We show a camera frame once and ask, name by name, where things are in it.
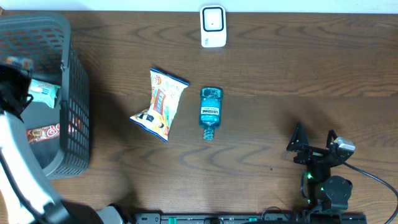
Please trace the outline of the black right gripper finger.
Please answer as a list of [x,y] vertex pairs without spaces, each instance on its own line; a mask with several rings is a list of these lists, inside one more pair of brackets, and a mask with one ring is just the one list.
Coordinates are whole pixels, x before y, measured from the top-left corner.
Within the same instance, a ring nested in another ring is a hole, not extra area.
[[333,129],[329,130],[327,140],[326,140],[326,149],[331,149],[332,145],[334,143],[334,140],[338,136],[336,135],[335,131]]
[[286,150],[290,152],[303,151],[308,146],[308,137],[304,125],[297,123],[293,136],[287,145]]

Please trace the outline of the blue mouthwash bottle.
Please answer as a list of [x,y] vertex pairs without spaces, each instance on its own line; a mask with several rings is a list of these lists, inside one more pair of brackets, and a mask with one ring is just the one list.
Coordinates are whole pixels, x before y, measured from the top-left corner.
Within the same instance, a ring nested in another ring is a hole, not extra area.
[[214,139],[215,130],[221,125],[221,106],[223,90],[216,87],[204,87],[200,92],[199,125],[203,128],[203,138]]

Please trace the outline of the yellow snack chip bag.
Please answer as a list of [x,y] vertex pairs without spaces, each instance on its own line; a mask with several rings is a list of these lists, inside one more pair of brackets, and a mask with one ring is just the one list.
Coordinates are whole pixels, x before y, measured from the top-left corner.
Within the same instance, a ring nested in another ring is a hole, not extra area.
[[189,87],[189,82],[157,68],[150,69],[150,80],[152,94],[149,108],[132,115],[129,119],[167,142],[180,97],[184,89]]

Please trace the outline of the light blue snack packet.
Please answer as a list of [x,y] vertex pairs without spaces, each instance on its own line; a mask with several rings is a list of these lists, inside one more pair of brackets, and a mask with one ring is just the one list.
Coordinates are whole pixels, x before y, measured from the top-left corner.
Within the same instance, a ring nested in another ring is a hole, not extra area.
[[33,102],[45,103],[53,109],[57,99],[57,92],[60,86],[51,83],[32,79],[28,93],[33,96]]

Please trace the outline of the red brown candy bar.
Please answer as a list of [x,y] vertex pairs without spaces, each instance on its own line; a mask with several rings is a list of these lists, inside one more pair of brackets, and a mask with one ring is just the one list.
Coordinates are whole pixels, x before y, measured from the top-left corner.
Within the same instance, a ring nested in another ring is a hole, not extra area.
[[[82,129],[84,129],[84,124],[79,119],[76,119],[73,122],[73,124],[68,125],[67,133],[69,135],[73,135],[81,131]],[[61,125],[60,123],[57,123],[57,124],[44,126],[41,128],[28,129],[25,132],[25,135],[27,136],[29,144],[35,144],[39,142],[60,138],[61,134],[60,131],[61,131]]]

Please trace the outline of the small orange packet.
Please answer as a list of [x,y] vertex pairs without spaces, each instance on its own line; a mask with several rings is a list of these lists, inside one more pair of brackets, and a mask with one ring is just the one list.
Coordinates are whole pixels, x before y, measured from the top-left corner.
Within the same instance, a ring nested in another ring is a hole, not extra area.
[[8,57],[6,59],[6,63],[8,65],[12,65],[21,70],[32,71],[34,70],[34,62],[29,58],[21,58],[21,57]]

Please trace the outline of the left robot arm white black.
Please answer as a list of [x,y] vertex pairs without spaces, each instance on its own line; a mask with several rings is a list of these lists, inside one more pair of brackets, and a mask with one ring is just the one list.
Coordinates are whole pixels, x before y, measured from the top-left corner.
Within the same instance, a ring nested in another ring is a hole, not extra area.
[[64,200],[32,153],[21,118],[30,77],[1,66],[1,193],[10,223],[125,223],[115,206],[96,211]]

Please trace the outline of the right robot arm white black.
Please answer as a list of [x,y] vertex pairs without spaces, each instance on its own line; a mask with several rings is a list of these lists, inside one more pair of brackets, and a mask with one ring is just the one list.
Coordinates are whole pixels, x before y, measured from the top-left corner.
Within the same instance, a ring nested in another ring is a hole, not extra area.
[[332,175],[331,169],[342,165],[356,149],[353,141],[338,137],[334,130],[329,130],[325,148],[309,145],[308,137],[302,123],[298,123],[287,146],[295,152],[296,164],[305,165],[306,173],[303,183],[307,186],[310,207],[318,212],[340,212],[348,209],[352,183],[338,175]]

